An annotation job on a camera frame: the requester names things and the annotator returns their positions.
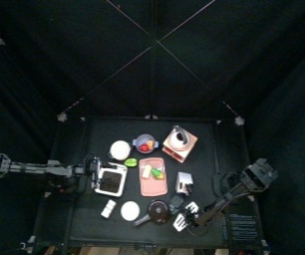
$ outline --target black curtain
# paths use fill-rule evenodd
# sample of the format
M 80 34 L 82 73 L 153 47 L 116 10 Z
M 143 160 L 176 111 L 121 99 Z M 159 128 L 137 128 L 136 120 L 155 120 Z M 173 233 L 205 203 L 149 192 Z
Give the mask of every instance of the black curtain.
M 279 170 L 260 195 L 266 238 L 305 254 L 305 1 L 0 0 L 0 38 L 0 152 L 45 162 L 62 111 L 232 118 L 226 102 L 251 158 Z M 0 183 L 10 249 L 32 233 L 40 185 Z
M 0 47 L 0 152 L 14 161 L 46 163 L 57 117 L 16 56 Z M 33 233 L 41 179 L 0 179 L 0 253 L 18 254 L 20 242 Z
M 260 194 L 260 216 L 276 254 L 305 254 L 305 58 L 247 120 L 251 158 L 279 171 Z

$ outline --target red tomato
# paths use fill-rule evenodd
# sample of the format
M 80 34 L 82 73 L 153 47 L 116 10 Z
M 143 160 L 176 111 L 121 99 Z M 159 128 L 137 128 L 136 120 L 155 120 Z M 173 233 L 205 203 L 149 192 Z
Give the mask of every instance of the red tomato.
M 148 145 L 145 143 L 143 145 L 140 145 L 139 150 L 140 151 L 148 151 L 149 150 Z

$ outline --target black table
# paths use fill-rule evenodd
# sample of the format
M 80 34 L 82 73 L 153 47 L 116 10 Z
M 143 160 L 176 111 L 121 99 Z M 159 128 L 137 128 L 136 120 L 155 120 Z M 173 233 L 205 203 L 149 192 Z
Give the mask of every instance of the black table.
M 161 151 L 161 143 L 172 126 L 179 125 L 196 137 L 197 142 L 184 161 L 179 163 Z M 116 140 L 132 140 L 148 133 L 159 142 L 159 149 L 151 154 L 141 154 L 135 149 L 131 156 L 136 159 L 161 157 L 167 174 L 168 193 L 159 197 L 141 196 L 139 167 L 129 168 L 124 194 L 121 197 L 108 197 L 90 190 L 90 181 L 82 177 L 80 188 L 85 192 L 77 199 L 64 200 L 53 195 L 42 198 L 37 216 L 34 236 L 36 249 L 41 246 L 135 246 L 136 248 L 200 248 L 212 249 L 238 247 L 262 249 L 262 228 L 256 201 L 242 198 L 230 206 L 224 216 L 214 220 L 201 236 L 192 236 L 185 229 L 177 232 L 172 227 L 176 215 L 164 224 L 147 222 L 139 227 L 124 220 L 121 206 L 127 201 L 135 201 L 140 206 L 140 217 L 145 215 L 153 199 L 168 201 L 175 192 L 176 173 L 188 172 L 192 175 L 192 196 L 185 202 L 195 201 L 199 207 L 214 202 L 216 194 L 212 191 L 212 177 L 226 172 L 242 170 L 248 164 L 247 148 L 243 136 L 243 126 L 234 120 L 139 120 L 73 118 L 60 124 L 56 136 L 52 159 L 64 163 L 81 163 L 85 155 L 92 153 L 104 161 Z M 101 216 L 108 200 L 117 206 L 109 219 Z M 238 238 L 234 223 L 239 216 L 254 220 L 255 234 L 252 240 Z

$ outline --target pink cutting board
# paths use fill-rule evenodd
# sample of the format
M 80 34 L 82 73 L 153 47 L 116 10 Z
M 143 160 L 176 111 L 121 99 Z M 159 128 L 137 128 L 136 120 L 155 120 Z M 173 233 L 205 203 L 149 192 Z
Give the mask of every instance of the pink cutting board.
M 149 174 L 148 179 L 143 178 L 147 164 L 149 164 L 152 168 L 161 170 L 164 179 L 156 179 L 152 174 Z M 149 157 L 140 160 L 140 183 L 143 196 L 159 196 L 167 194 L 167 177 L 161 157 Z

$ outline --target gray bowl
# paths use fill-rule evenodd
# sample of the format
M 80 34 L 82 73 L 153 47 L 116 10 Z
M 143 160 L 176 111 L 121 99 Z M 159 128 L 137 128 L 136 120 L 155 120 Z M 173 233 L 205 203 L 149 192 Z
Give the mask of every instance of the gray bowl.
M 139 147 L 147 143 L 149 140 L 153 141 L 153 148 L 148 151 L 141 151 Z M 133 146 L 136 147 L 137 151 L 143 154 L 148 154 L 153 151 L 153 149 L 157 147 L 157 141 L 155 141 L 153 137 L 149 134 L 141 134 L 136 139 L 133 139 Z

